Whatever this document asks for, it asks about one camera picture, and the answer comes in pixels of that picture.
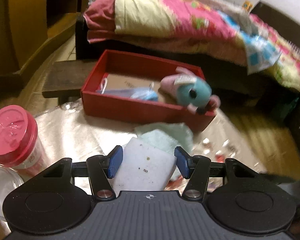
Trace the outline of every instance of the white string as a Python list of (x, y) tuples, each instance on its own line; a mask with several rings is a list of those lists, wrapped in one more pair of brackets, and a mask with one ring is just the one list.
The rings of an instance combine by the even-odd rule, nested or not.
[(107, 79), (107, 78), (104, 78), (104, 79), (101, 81), (101, 84), (100, 84), (101, 95), (105, 92), (106, 87), (107, 87), (107, 84), (108, 84), (108, 79)]

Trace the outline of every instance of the stuffed toy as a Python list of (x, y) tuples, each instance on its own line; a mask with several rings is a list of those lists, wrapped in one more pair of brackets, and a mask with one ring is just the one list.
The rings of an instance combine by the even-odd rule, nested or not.
[(220, 106), (219, 97), (211, 95), (211, 87), (202, 78), (183, 67), (177, 67), (176, 72), (179, 74), (164, 77), (160, 88), (178, 105), (186, 106), (192, 114), (205, 114)]

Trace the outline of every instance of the floral blanket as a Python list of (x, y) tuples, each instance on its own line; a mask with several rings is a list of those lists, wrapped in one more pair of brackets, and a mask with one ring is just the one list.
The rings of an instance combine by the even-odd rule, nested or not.
[(221, 0), (96, 0), (84, 13), (90, 43), (205, 53), (263, 71), (300, 92), (300, 51), (258, 17)]

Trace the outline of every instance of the plastic jar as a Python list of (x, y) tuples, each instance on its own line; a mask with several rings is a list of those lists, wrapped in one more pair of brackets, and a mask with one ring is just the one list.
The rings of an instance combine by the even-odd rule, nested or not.
[(0, 165), (28, 176), (46, 168), (37, 123), (21, 106), (0, 109)]

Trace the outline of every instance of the white sponge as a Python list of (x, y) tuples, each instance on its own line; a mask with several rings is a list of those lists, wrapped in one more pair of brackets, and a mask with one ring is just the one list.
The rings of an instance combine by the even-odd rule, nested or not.
[(123, 149), (123, 160), (116, 176), (109, 182), (117, 196), (121, 190), (164, 190), (176, 161), (175, 156), (132, 138)]

